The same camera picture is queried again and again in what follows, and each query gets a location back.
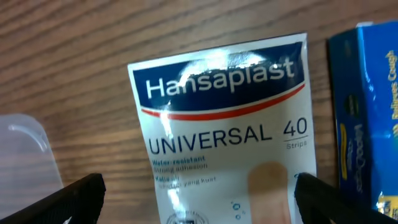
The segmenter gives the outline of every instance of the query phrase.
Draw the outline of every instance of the white plastic lid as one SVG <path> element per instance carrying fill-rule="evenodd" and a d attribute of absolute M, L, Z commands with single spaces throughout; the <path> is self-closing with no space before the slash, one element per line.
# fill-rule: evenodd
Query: white plastic lid
<path fill-rule="evenodd" d="M 0 219 L 62 188 L 40 123 L 23 114 L 0 116 Z"/>

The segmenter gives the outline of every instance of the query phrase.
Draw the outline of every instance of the wood grain surface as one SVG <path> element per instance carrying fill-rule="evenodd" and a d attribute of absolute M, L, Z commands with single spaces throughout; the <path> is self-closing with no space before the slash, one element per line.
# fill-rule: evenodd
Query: wood grain surface
<path fill-rule="evenodd" d="M 159 223 L 127 64 L 308 32 L 318 176 L 336 185 L 325 39 L 397 0 L 1 0 L 0 113 L 45 128 L 63 183 L 103 174 L 99 223 Z"/>

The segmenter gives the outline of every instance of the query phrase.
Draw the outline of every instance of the round seal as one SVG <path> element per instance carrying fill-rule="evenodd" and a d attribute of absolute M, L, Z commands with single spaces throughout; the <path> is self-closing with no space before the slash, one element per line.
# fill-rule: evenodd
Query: round seal
<path fill-rule="evenodd" d="M 166 224 L 209 224 L 208 219 L 198 212 L 177 212 L 169 216 Z"/>

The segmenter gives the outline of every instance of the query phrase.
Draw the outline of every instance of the black object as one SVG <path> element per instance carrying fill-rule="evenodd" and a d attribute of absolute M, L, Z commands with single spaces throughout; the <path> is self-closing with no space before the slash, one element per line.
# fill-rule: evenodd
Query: black object
<path fill-rule="evenodd" d="M 33 205 L 0 220 L 0 224 L 95 224 L 104 204 L 101 174 L 90 174 Z"/>
<path fill-rule="evenodd" d="M 346 201 L 332 186 L 318 178 L 298 175 L 295 198 L 304 224 L 397 224 L 394 219 L 362 205 Z"/>

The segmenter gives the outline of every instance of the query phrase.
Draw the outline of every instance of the white packet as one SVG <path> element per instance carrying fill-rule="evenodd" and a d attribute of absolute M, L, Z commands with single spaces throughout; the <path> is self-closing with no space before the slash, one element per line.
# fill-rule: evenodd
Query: white packet
<path fill-rule="evenodd" d="M 128 66 L 161 224 L 301 223 L 316 173 L 307 35 Z"/>

